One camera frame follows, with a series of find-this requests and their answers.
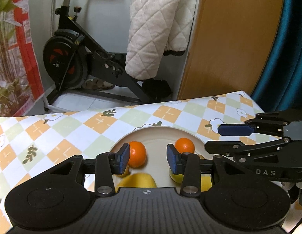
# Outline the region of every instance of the tablecloth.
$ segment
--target tablecloth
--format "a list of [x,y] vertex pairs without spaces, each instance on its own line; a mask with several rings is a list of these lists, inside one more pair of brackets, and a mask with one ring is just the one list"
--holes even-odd
[[[109,151],[121,137],[146,126],[171,126],[208,140],[263,143],[277,137],[263,134],[221,136],[222,123],[242,123],[262,109],[244,92],[181,101],[119,107],[97,111],[52,113],[28,117],[0,118],[0,234],[11,228],[4,200],[15,186],[70,156],[95,158]],[[93,190],[94,176],[85,187]],[[302,216],[296,202],[283,225],[290,230]],[[302,234],[302,227],[295,234]]]

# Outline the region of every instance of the blue gripper pad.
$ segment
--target blue gripper pad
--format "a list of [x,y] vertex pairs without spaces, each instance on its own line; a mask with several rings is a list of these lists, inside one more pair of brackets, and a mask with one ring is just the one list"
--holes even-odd
[[255,128],[247,124],[221,124],[218,132],[223,136],[249,136],[255,133]]
[[129,157],[130,157],[130,146],[129,144],[124,144],[120,150],[118,151],[120,154],[120,159],[119,159],[119,173],[123,174],[126,170]]
[[166,159],[173,174],[183,174],[184,167],[181,154],[174,145],[168,144],[166,148]]

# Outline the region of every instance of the adjustment knob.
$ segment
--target adjustment knob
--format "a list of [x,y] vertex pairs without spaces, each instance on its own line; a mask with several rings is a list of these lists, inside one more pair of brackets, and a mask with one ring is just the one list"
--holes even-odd
[[60,15],[61,13],[61,8],[56,8],[55,9],[55,15]]
[[74,7],[74,12],[75,12],[75,13],[79,13],[81,10],[82,10],[82,8],[79,7],[79,6],[75,6],[75,7]]

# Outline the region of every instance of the lemon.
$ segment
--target lemon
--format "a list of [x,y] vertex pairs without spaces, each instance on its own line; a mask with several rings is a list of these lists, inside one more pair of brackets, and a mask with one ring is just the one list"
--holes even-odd
[[201,192],[205,192],[211,188],[211,177],[201,175]]
[[172,170],[169,169],[169,176],[173,181],[175,181],[178,184],[181,184],[183,182],[183,174],[172,174]]
[[124,171],[124,173],[122,175],[116,175],[116,176],[118,176],[120,178],[124,178],[127,175],[129,175],[129,166],[126,167],[126,169],[125,169],[125,171]]
[[135,173],[123,178],[116,186],[117,192],[120,187],[156,187],[156,183],[152,176],[148,173]]
[[[169,169],[169,176],[173,181],[175,181],[178,184],[181,184],[183,182],[183,174],[172,174],[172,171]],[[204,174],[201,175],[201,191],[207,191],[211,188],[211,177],[210,176],[204,176]]]

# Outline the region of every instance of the black fuzzy trim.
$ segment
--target black fuzzy trim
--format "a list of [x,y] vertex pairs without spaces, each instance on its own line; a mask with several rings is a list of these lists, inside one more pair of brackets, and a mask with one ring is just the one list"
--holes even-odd
[[186,51],[173,51],[173,50],[167,50],[164,51],[163,55],[168,56],[168,55],[174,55],[174,56],[182,56],[184,55]]

